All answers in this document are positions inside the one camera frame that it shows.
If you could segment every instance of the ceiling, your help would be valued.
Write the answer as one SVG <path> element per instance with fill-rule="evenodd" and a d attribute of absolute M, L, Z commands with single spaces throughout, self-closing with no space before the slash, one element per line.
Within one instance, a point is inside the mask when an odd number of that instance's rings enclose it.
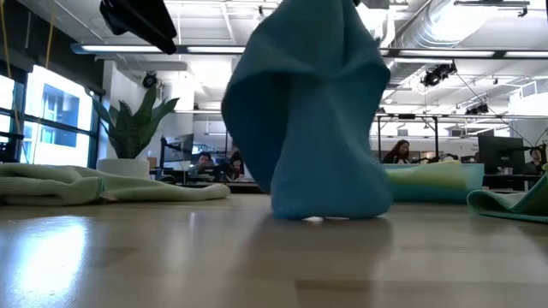
<path fill-rule="evenodd" d="M 528 14 L 518 18 L 521 9 L 499 9 L 495 11 L 471 35 L 456 47 L 468 49 L 541 49 L 548 50 L 548 22 L 545 1 L 530 0 Z M 144 44 L 133 34 L 114 36 L 106 27 L 98 11 L 99 0 L 20 0 L 30 10 L 49 20 L 55 16 L 55 24 L 66 34 L 82 44 Z M 174 24 L 179 29 L 176 44 L 244 45 L 259 23 L 257 7 L 259 1 L 212 1 L 212 0 L 166 0 Z M 265 0 L 265 14 L 277 6 L 278 0 Z M 391 11 L 396 33 L 406 21 L 425 3 L 425 0 L 408 0 L 406 9 Z M 126 73 L 142 76 L 141 67 L 147 63 L 158 63 L 163 67 L 177 67 L 185 62 L 194 75 L 197 92 L 195 100 L 216 108 L 222 99 L 237 56 L 196 55 L 123 55 L 114 60 L 127 64 Z M 383 106 L 387 112 L 463 112 L 458 104 L 476 98 L 474 92 L 488 98 L 495 112 L 504 112 L 508 105 L 508 93 L 530 83 L 536 76 L 548 76 L 548 61 L 508 60 L 458 60 L 458 73 L 434 89 L 425 93 L 419 85 L 419 76 L 408 76 L 400 88 L 386 92 Z M 177 71 L 158 71 L 164 82 L 175 80 Z"/>

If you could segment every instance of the ceiling duct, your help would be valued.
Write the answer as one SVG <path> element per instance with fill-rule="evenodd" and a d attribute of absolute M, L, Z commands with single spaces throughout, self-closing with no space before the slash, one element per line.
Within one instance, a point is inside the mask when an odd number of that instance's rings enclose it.
<path fill-rule="evenodd" d="M 396 35 L 393 48 L 453 48 L 475 33 L 498 8 L 455 6 L 455 0 L 431 0 Z M 391 83 L 401 84 L 421 69 L 421 63 L 389 64 Z"/>

